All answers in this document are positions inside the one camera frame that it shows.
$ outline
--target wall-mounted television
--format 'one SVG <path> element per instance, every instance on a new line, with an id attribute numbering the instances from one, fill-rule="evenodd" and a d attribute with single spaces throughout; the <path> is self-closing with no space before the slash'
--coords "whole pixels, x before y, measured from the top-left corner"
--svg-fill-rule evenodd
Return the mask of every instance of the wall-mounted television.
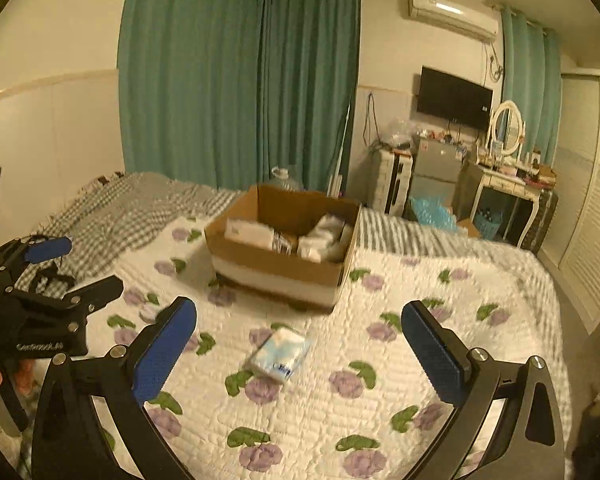
<path id="1" fill-rule="evenodd" d="M 492 97 L 490 88 L 423 66 L 417 111 L 486 132 Z"/>

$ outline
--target green curtain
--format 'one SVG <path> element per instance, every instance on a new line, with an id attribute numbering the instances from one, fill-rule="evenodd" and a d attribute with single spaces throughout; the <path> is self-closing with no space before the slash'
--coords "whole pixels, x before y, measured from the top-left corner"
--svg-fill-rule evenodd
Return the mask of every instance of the green curtain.
<path id="1" fill-rule="evenodd" d="M 326 190 L 343 140 L 343 181 L 348 167 L 360 0 L 260 0 L 260 8 L 260 171 L 294 165 L 306 188 Z"/>
<path id="2" fill-rule="evenodd" d="M 128 171 L 245 189 L 259 177 L 258 0 L 125 0 L 118 45 Z"/>
<path id="3" fill-rule="evenodd" d="M 512 100 L 526 122 L 523 152 L 538 147 L 542 162 L 551 164 L 560 120 L 562 83 L 560 43 L 554 30 L 526 22 L 521 12 L 502 11 L 505 78 L 502 100 Z"/>

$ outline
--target air conditioner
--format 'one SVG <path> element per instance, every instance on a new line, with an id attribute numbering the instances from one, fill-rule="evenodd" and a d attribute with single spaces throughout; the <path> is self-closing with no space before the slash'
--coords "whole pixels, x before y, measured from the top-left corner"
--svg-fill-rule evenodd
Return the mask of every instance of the air conditioner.
<path id="1" fill-rule="evenodd" d="M 409 16 L 481 41 L 492 42 L 498 35 L 498 20 L 446 0 L 409 0 Z"/>

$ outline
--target bed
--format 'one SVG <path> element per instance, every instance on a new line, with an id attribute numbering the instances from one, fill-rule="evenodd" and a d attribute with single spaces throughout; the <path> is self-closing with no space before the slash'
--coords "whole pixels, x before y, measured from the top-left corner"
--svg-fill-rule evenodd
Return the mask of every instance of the bed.
<path id="1" fill-rule="evenodd" d="M 130 174 L 92 183 L 41 226 L 47 235 L 74 241 L 62 272 L 78 282 L 113 272 L 125 283 L 119 300 L 90 317 L 93 355 L 128 344 L 152 312 L 177 295 L 196 301 L 196 333 L 164 394 L 147 405 L 195 478 L 256 478 L 250 475 L 258 472 L 298 480 L 401 479 L 450 412 L 395 323 L 394 315 L 413 299 L 426 300 L 469 347 L 516 362 L 542 355 L 568 440 L 571 403 L 559 306 L 552 280 L 532 254 L 363 209 L 354 273 L 334 313 L 298 312 L 213 283 L 203 229 L 237 195 Z M 18 286 L 33 274 L 27 270 Z M 45 291 L 62 293 L 55 286 Z M 242 364 L 284 325 L 307 334 L 313 345 L 280 388 L 244 373 Z M 40 363 L 40 381 L 44 372 Z M 34 407 L 35 396 L 31 401 Z M 120 465 L 137 473 L 106 406 L 96 402 L 96 408 Z M 462 472 L 480 459 L 497 416 L 494 404 Z M 19 443 L 0 434 L 23 476 L 28 436 Z"/>

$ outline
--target blue rubber pad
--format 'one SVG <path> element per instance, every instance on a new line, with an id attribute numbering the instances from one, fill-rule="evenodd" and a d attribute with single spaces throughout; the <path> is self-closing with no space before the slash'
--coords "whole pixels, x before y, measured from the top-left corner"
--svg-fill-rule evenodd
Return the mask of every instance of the blue rubber pad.
<path id="1" fill-rule="evenodd" d="M 185 299 L 136 364 L 133 393 L 140 406 L 160 393 L 196 329 L 197 317 L 196 304 Z"/>
<path id="2" fill-rule="evenodd" d="M 25 252 L 24 259 L 30 264 L 40 264 L 47 260 L 53 260 L 60 256 L 65 256 L 71 252 L 71 240 L 66 236 L 62 238 L 52 238 L 40 242 L 39 244 L 30 245 Z"/>
<path id="3" fill-rule="evenodd" d="M 466 397 L 462 368 L 451 357 L 444 343 L 411 303 L 403 307 L 400 323 L 402 333 L 440 400 L 460 406 Z"/>

